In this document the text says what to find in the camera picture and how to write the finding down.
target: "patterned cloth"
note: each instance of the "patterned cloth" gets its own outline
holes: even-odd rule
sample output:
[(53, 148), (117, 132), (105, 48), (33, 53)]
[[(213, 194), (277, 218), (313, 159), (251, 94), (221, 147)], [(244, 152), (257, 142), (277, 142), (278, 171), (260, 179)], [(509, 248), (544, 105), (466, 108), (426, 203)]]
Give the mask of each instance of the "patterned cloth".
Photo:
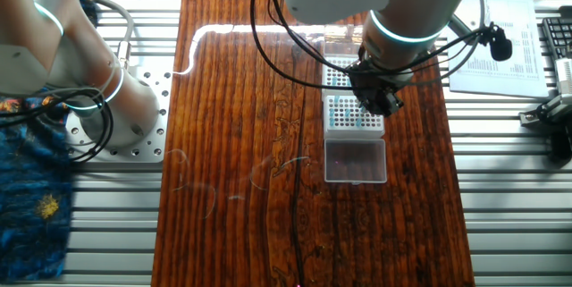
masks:
[[(93, 0), (80, 1), (97, 25)], [(0, 97), (0, 113), (47, 105), (50, 100)], [(49, 114), (0, 129), (0, 283), (47, 279), (63, 271), (72, 218), (67, 113), (67, 107), (59, 105)]]

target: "clear plastic box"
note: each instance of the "clear plastic box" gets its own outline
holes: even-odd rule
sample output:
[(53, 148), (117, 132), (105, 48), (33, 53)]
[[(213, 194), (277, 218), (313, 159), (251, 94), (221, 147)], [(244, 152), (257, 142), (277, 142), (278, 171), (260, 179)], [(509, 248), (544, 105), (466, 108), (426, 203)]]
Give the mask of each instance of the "clear plastic box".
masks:
[(325, 181), (334, 183), (386, 183), (383, 139), (326, 139)]

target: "metal mounting plate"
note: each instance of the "metal mounting plate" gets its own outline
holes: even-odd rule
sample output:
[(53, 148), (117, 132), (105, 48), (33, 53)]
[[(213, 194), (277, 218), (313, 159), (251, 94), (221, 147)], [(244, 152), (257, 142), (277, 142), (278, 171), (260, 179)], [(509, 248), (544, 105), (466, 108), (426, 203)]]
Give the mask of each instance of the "metal mounting plate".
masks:
[[(155, 92), (159, 102), (159, 118), (155, 128), (140, 142), (124, 148), (105, 148), (90, 163), (160, 163), (164, 158), (164, 146), (169, 120), (169, 104), (171, 102), (172, 73), (151, 72), (145, 67), (130, 67), (130, 73), (145, 81)], [(76, 157), (88, 151), (92, 139), (81, 128), (80, 118), (72, 113), (66, 124), (68, 136), (66, 142), (70, 149), (70, 157)]]

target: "wood grain surface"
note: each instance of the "wood grain surface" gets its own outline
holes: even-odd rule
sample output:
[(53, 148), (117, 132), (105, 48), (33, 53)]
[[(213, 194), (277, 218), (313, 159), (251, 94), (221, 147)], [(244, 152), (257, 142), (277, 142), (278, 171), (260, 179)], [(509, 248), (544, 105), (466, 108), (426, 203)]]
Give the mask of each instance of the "wood grain surface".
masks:
[[(175, 69), (197, 50), (174, 76), (152, 285), (473, 286), (441, 85), (400, 92), (386, 184), (326, 184), (319, 90), (272, 73), (250, 33), (213, 26), (248, 25), (248, 3), (182, 1)], [(260, 38), (320, 82), (286, 34)]]

